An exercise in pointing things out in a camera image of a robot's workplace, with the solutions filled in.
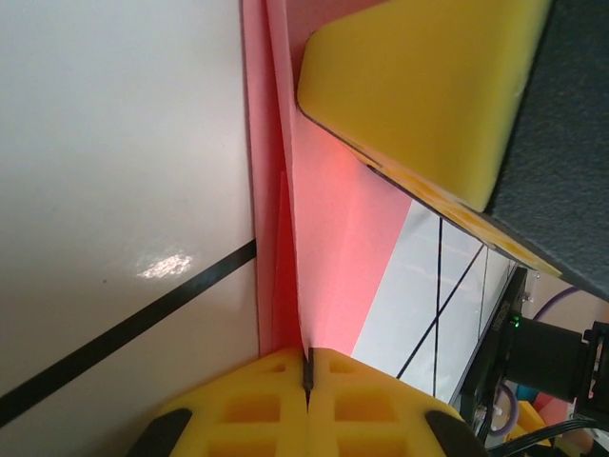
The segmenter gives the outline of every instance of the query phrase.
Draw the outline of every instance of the purple cable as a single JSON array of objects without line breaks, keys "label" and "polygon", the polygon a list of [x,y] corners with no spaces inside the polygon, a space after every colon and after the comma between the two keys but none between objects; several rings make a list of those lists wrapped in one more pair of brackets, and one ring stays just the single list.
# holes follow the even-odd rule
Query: purple cable
[{"label": "purple cable", "polygon": [[578,292],[578,291],[580,291],[578,288],[576,288],[575,286],[571,286],[570,288],[566,288],[562,292],[557,293],[550,300],[548,300],[547,303],[545,305],[543,305],[539,311],[537,311],[537,314],[535,314],[535,317],[533,317],[533,320],[534,321],[540,320],[552,306],[554,306],[556,303],[558,303],[563,298],[566,298],[569,295],[571,295],[575,292]]},{"label": "purple cable", "polygon": [[510,402],[510,417],[505,423],[505,425],[497,430],[493,430],[492,428],[488,431],[488,434],[495,438],[501,438],[502,436],[507,435],[510,431],[514,429],[516,424],[518,423],[518,416],[520,415],[520,409],[518,405],[518,399],[516,398],[516,394],[510,389],[510,387],[506,386],[504,383],[500,383],[497,386],[498,390],[503,392],[508,401]]}]

